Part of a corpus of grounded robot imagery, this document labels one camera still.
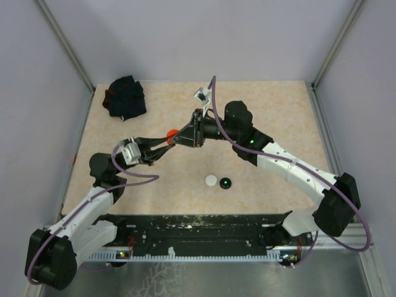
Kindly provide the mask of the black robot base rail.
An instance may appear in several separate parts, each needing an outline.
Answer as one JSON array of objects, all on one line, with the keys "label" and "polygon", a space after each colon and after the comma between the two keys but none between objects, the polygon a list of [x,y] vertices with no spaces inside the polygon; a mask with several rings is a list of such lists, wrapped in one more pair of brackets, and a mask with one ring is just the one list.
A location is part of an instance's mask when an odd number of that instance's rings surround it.
[{"label": "black robot base rail", "polygon": [[289,235],[284,214],[107,215],[119,227],[105,246],[125,247],[133,256],[266,256],[277,247],[305,248],[312,236]]}]

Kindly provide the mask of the black round charging case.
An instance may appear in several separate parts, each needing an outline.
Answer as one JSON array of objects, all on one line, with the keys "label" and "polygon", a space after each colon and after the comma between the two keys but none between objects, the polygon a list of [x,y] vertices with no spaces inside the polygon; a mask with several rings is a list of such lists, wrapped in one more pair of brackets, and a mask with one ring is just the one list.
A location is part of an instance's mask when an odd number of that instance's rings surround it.
[{"label": "black round charging case", "polygon": [[220,180],[219,185],[222,189],[229,189],[232,186],[230,178],[224,177]]}]

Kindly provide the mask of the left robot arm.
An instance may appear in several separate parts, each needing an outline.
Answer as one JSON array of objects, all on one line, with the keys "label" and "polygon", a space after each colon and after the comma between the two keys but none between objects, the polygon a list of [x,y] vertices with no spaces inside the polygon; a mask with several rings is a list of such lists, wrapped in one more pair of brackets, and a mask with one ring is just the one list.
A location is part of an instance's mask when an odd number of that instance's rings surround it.
[{"label": "left robot arm", "polygon": [[171,137],[129,138],[118,142],[111,153],[95,153],[89,160],[92,188],[65,217],[49,228],[35,230],[29,239],[25,276],[31,285],[65,289],[78,268],[102,246],[124,244],[129,231],[124,222],[105,211],[131,186],[124,173],[140,180],[136,186],[156,181],[156,174],[129,171],[137,165],[152,166],[169,149]]}]

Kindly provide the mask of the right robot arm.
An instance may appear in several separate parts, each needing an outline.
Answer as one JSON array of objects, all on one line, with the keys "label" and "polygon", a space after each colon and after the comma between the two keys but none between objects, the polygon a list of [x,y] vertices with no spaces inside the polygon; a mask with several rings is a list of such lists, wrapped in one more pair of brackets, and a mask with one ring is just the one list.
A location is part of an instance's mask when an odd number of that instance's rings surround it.
[{"label": "right robot arm", "polygon": [[241,159],[279,175],[304,192],[315,205],[286,215],[276,230],[282,244],[289,245],[298,235],[319,230],[335,238],[341,236],[361,207],[355,178],[348,173],[337,176],[302,161],[257,130],[252,120],[242,101],[229,102],[223,119],[213,119],[196,109],[190,123],[170,141],[195,148],[207,139],[231,139],[232,149]]}]

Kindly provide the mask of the white charging case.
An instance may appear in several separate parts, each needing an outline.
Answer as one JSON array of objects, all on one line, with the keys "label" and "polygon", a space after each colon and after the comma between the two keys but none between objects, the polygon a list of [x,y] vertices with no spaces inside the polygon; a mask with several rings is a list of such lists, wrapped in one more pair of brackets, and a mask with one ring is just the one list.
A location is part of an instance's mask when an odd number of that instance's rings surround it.
[{"label": "white charging case", "polygon": [[217,184],[217,181],[218,181],[217,177],[213,174],[207,175],[205,177],[205,183],[207,186],[213,187]]}]

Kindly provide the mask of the orange round charging case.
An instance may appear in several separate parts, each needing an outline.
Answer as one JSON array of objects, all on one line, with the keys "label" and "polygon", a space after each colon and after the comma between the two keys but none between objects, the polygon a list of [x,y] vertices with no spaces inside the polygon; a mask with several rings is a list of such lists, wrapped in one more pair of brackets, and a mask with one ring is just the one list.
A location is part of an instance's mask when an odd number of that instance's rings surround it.
[{"label": "orange round charging case", "polygon": [[166,141],[168,143],[168,145],[173,145],[173,141],[172,138],[178,133],[179,131],[177,129],[172,129],[170,131],[168,131],[167,135],[166,135]]}]

